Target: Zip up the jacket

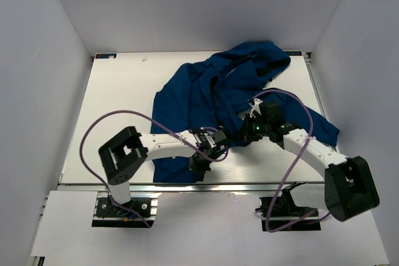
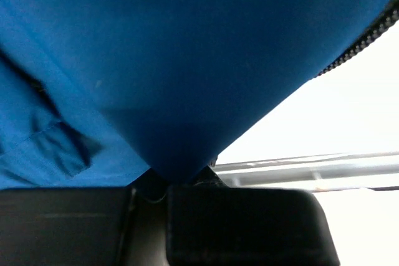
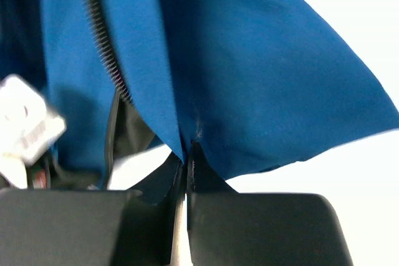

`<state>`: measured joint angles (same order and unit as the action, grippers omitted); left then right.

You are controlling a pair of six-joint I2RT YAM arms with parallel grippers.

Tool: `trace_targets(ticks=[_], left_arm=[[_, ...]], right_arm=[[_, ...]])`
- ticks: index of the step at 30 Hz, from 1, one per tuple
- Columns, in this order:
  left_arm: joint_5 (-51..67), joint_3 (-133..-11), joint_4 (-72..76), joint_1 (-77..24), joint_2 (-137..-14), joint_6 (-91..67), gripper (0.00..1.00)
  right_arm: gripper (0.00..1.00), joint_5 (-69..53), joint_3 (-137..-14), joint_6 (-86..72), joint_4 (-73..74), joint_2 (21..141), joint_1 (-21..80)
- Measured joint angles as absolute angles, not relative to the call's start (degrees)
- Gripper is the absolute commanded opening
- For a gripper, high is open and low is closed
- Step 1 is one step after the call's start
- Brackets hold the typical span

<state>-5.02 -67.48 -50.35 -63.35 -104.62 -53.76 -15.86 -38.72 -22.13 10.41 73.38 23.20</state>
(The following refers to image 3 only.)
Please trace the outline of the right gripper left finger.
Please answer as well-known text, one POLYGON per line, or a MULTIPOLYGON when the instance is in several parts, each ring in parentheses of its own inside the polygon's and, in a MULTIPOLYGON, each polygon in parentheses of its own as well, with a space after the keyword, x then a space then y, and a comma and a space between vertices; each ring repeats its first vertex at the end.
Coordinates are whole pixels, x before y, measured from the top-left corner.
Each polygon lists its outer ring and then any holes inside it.
POLYGON ((126 191, 1 190, 2 265, 178 265, 184 167, 126 191))

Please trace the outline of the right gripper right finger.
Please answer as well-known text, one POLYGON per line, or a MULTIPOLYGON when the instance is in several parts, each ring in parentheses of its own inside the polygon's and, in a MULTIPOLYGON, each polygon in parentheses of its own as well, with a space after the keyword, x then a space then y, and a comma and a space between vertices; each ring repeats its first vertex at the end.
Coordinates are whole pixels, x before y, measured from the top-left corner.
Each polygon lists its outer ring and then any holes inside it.
POLYGON ((325 197, 237 192, 208 164, 198 143, 187 168, 194 265, 352 265, 337 214, 325 197))

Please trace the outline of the blue hooded zip jacket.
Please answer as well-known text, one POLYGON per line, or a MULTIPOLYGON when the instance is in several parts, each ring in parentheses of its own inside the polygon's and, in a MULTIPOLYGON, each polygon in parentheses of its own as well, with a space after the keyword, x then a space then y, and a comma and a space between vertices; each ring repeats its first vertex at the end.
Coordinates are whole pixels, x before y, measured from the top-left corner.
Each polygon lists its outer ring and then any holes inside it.
POLYGON ((67 129, 47 165, 89 171, 198 143, 224 179, 398 128, 380 82, 304 0, 1 0, 1 77, 67 129))

